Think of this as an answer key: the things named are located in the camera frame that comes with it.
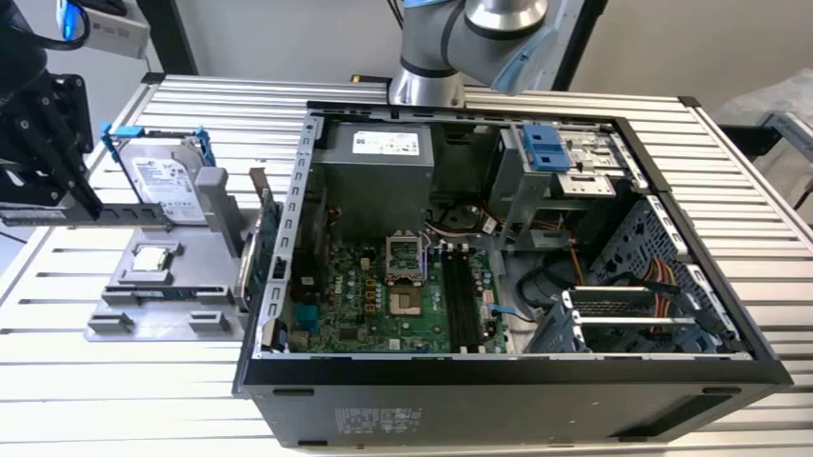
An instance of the cable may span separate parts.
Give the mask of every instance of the cable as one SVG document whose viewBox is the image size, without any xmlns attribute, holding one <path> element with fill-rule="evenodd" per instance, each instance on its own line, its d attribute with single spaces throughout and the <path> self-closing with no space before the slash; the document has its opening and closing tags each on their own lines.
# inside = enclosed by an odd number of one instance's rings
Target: cable
<svg viewBox="0 0 813 457">
<path fill-rule="evenodd" d="M 575 286 L 575 282 L 567 281 L 562 276 L 554 274 L 550 270 L 550 267 L 554 266 L 556 262 L 564 260 L 567 258 L 567 253 L 563 251 L 554 252 L 544 256 L 544 261 L 542 262 L 540 273 L 544 276 L 544 279 L 554 285 L 556 288 L 564 290 L 566 288 L 571 288 Z"/>
<path fill-rule="evenodd" d="M 672 286 L 676 286 L 676 278 L 674 277 L 674 271 L 671 270 L 671 267 L 668 266 L 668 264 L 666 262 L 663 263 L 663 265 L 668 270 L 670 283 Z M 671 306 L 671 301 L 666 301 L 666 309 L 663 310 L 663 317 L 668 317 L 668 307 L 670 306 Z"/>
<path fill-rule="evenodd" d="M 397 9 L 395 0 L 385 0 L 385 4 L 389 6 L 389 10 L 392 11 L 392 16 L 395 17 L 395 22 L 397 22 L 397 27 L 400 29 L 403 29 L 404 28 L 404 17 L 401 16 L 401 12 Z"/>
<path fill-rule="evenodd" d="M 81 36 L 74 40 L 62 41 L 53 40 L 50 38 L 45 38 L 34 34 L 33 32 L 20 29 L 16 26 L 9 25 L 6 29 L 8 32 L 16 35 L 17 38 L 26 41 L 28 44 L 37 46 L 38 48 L 45 48 L 46 50 L 77 50 L 82 46 L 85 46 L 85 42 L 88 41 L 88 37 L 90 36 L 90 18 L 88 17 L 88 12 L 78 5 L 76 0 L 66 0 L 66 4 L 76 8 L 76 12 L 78 13 L 78 17 L 81 18 L 82 31 Z"/>
<path fill-rule="evenodd" d="M 448 238 L 461 238 L 480 234 L 477 231 L 464 231 L 473 229 L 480 224 L 480 221 L 477 221 L 472 227 L 464 228 L 463 230 L 455 230 L 453 228 L 448 228 L 432 221 L 424 221 L 424 224 L 431 231 Z"/>
<path fill-rule="evenodd" d="M 803 206 L 803 202 L 807 200 L 807 197 L 810 196 L 810 190 L 806 190 L 803 192 L 803 194 L 801 195 L 797 203 L 792 205 L 792 210 L 798 211 L 799 208 Z"/>
<path fill-rule="evenodd" d="M 16 237 L 16 236 L 13 236 L 13 235 L 9 235 L 9 234 L 8 234 L 5 231 L 0 231 L 0 236 L 2 236 L 4 238 L 8 238 L 8 239 L 9 239 L 9 240 L 12 240 L 12 241 L 16 241 L 17 243 L 21 243 L 22 245 L 24 245 L 25 243 L 28 243 L 28 242 L 26 242 L 24 239 L 17 238 L 17 237 Z"/>
<path fill-rule="evenodd" d="M 542 273 L 544 269 L 544 265 L 542 265 L 542 267 L 536 267 L 534 269 L 531 269 L 530 271 L 527 271 L 521 277 L 517 279 L 516 283 L 512 286 L 512 290 L 516 294 L 516 297 L 519 298 L 519 302 L 516 302 L 516 307 L 521 308 L 521 313 L 527 316 L 532 316 L 534 312 L 528 309 L 530 308 L 544 308 L 544 307 L 550 307 L 554 305 L 554 302 L 551 300 L 547 301 L 540 301 L 540 300 L 531 300 L 526 295 L 524 295 L 524 283 L 534 277 L 536 277 L 538 274 Z"/>
<path fill-rule="evenodd" d="M 570 247 L 570 260 L 572 261 L 572 270 L 575 271 L 575 284 L 579 286 L 584 285 L 584 276 L 582 276 L 582 267 L 579 266 L 579 259 L 575 256 L 575 235 L 570 232 L 570 239 L 567 240 Z"/>
<path fill-rule="evenodd" d="M 519 310 L 515 308 L 500 307 L 500 306 L 493 305 L 492 303 L 488 303 L 487 310 L 489 313 L 509 314 L 512 317 L 519 319 L 521 322 L 527 322 L 528 324 L 536 323 L 535 319 L 528 319 L 521 314 L 519 314 Z"/>
</svg>

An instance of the blue bracket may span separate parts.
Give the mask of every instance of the blue bracket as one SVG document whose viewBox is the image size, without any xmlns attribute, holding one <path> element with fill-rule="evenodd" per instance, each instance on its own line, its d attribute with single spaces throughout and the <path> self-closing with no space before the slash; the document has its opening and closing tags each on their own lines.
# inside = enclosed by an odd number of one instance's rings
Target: blue bracket
<svg viewBox="0 0 813 457">
<path fill-rule="evenodd" d="M 110 128 L 113 125 L 109 122 L 101 124 L 101 143 L 104 143 L 104 147 L 110 152 L 110 156 L 113 157 L 113 161 L 120 163 L 120 156 L 117 155 L 116 145 L 113 144 L 113 137 L 116 138 L 138 138 L 144 136 L 144 127 L 138 126 L 120 126 L 116 129 L 116 132 L 110 134 Z"/>
<path fill-rule="evenodd" d="M 113 162 L 120 163 L 120 157 L 117 156 L 116 145 L 113 145 L 113 137 L 110 136 L 110 128 L 113 124 L 105 122 L 101 124 L 101 143 L 104 143 L 104 147 L 110 152 L 110 156 L 113 157 Z"/>
<path fill-rule="evenodd" d="M 145 136 L 145 129 L 141 126 L 120 126 L 116 131 L 110 134 L 110 128 L 113 126 L 109 122 L 101 125 L 101 143 L 106 150 L 110 152 L 110 156 L 116 163 L 120 163 L 120 156 L 117 155 L 116 145 L 113 144 L 113 138 L 141 138 Z M 200 150 L 202 151 L 202 164 L 206 167 L 214 167 L 214 153 L 212 152 L 212 143 L 208 136 L 208 131 L 202 127 L 197 127 L 194 130 L 194 138 L 200 141 Z"/>
<path fill-rule="evenodd" d="M 202 163 L 208 167 L 214 167 L 214 153 L 212 152 L 212 142 L 208 137 L 208 131 L 202 127 L 194 130 L 194 136 L 200 140 L 200 149 L 202 149 Z"/>
<path fill-rule="evenodd" d="M 535 171 L 568 171 L 570 157 L 562 146 L 559 131 L 552 126 L 521 126 L 521 146 L 534 158 Z"/>
</svg>

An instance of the slotted metal table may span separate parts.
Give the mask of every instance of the slotted metal table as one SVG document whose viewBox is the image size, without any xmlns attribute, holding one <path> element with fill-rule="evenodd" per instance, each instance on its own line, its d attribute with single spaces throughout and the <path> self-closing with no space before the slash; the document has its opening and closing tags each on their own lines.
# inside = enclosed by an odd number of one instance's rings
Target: slotted metal table
<svg viewBox="0 0 813 457">
<path fill-rule="evenodd" d="M 116 125 L 164 130 L 205 126 L 218 166 L 229 172 L 228 190 L 241 206 L 257 207 L 248 170 L 265 168 L 280 200 L 307 100 L 381 104 L 384 86 L 168 76 L 138 86 Z M 468 89 L 467 105 L 628 119 L 797 385 L 667 445 L 331 452 L 811 455 L 813 233 L 704 111 L 672 97 L 528 92 L 508 98 L 485 89 Z M 101 146 L 90 163 L 92 186 L 102 201 L 134 202 Z M 0 278 L 0 454 L 303 452 L 283 449 L 253 404 L 230 398 L 238 343 L 85 342 L 88 316 L 130 233 L 38 228 Z"/>
</svg>

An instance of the wire bundle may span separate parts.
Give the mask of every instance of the wire bundle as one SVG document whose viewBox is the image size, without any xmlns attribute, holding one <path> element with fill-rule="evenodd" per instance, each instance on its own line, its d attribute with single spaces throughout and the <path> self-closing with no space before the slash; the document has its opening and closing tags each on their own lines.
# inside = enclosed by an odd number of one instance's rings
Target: wire bundle
<svg viewBox="0 0 813 457">
<path fill-rule="evenodd" d="M 397 27 L 400 29 L 404 28 L 404 15 L 401 14 L 401 10 L 397 8 L 397 0 L 385 0 L 385 4 L 392 11 L 392 16 L 395 16 L 395 22 L 397 22 Z"/>
<path fill-rule="evenodd" d="M 674 277 L 674 271 L 668 264 L 656 256 L 651 257 L 648 262 L 648 269 L 643 275 L 643 280 L 655 281 L 656 283 L 664 283 L 670 286 L 676 286 L 676 279 Z M 655 293 L 655 317 L 668 317 L 668 308 L 671 301 Z"/>
</svg>

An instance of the power supply label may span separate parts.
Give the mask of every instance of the power supply label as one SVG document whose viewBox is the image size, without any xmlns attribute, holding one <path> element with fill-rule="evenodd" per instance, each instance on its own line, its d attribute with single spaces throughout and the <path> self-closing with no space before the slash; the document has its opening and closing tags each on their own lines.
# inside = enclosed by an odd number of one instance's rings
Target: power supply label
<svg viewBox="0 0 813 457">
<path fill-rule="evenodd" d="M 353 134 L 353 154 L 420 155 L 417 133 L 357 131 Z"/>
<path fill-rule="evenodd" d="M 186 169 L 170 159 L 137 157 L 132 160 L 142 198 L 157 203 L 176 224 L 204 221 Z"/>
<path fill-rule="evenodd" d="M 421 415 L 421 407 L 340 407 L 335 424 L 345 435 L 415 433 Z"/>
</svg>

